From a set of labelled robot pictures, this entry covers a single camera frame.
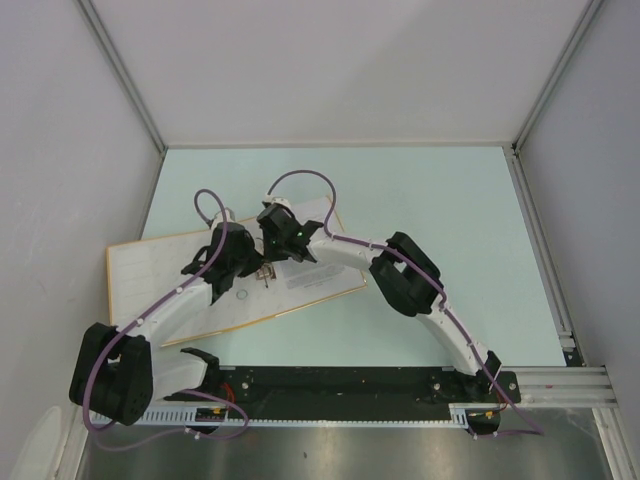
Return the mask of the printed paper stack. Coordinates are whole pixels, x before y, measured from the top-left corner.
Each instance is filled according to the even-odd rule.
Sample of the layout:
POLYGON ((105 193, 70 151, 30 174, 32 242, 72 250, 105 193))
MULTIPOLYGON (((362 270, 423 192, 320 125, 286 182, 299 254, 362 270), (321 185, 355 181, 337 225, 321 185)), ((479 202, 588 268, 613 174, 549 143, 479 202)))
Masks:
MULTIPOLYGON (((295 204, 293 213, 303 225, 308 220, 322 222, 330 207, 327 196, 295 204)), ((287 290, 320 298, 358 290, 366 286, 364 275, 350 267, 326 262, 296 262, 286 260, 275 265, 276 273, 287 290)))

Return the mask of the yellow ring binder folder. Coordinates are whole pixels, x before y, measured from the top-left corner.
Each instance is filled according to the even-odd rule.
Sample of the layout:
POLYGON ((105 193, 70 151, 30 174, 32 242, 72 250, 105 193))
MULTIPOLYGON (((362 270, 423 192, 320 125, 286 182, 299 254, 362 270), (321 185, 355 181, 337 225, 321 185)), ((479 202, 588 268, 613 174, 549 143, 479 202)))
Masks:
MULTIPOLYGON (((185 281, 180 270, 210 241, 211 233, 200 230, 109 247, 106 257, 110 322, 126 326, 169 289, 185 281)), ((181 323, 165 344, 237 330, 354 291, 357 290, 320 298, 287 290, 278 274, 270 287, 265 288, 254 273, 236 279, 229 292, 213 306, 181 323)))

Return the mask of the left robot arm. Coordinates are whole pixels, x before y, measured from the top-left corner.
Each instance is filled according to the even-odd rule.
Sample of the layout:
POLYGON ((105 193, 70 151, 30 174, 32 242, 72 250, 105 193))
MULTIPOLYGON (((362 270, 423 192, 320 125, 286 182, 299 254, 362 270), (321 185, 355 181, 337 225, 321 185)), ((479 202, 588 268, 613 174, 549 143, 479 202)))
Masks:
POLYGON ((187 322, 205 313, 237 278, 263 263, 249 231, 218 224, 181 273, 185 281, 125 327, 95 323, 84 333, 69 387, 69 399, 85 414, 100 414, 130 426, 154 400, 193 393, 207 400, 222 389, 216 356, 194 347, 160 358, 161 346, 187 322))

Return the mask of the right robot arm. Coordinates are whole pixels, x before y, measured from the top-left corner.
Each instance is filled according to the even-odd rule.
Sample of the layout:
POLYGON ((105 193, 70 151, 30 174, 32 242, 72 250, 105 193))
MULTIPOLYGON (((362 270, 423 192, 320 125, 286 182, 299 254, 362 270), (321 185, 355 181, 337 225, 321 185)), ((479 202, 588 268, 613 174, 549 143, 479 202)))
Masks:
POLYGON ((411 237, 396 232, 384 244, 350 238, 330 232, 327 222, 300 223, 282 200, 265 200, 263 205, 257 222, 267 260, 320 262, 369 272, 389 306, 417 319, 448 352, 469 399, 484 401, 496 391, 502 362, 473 340, 457 319, 440 270, 411 237))

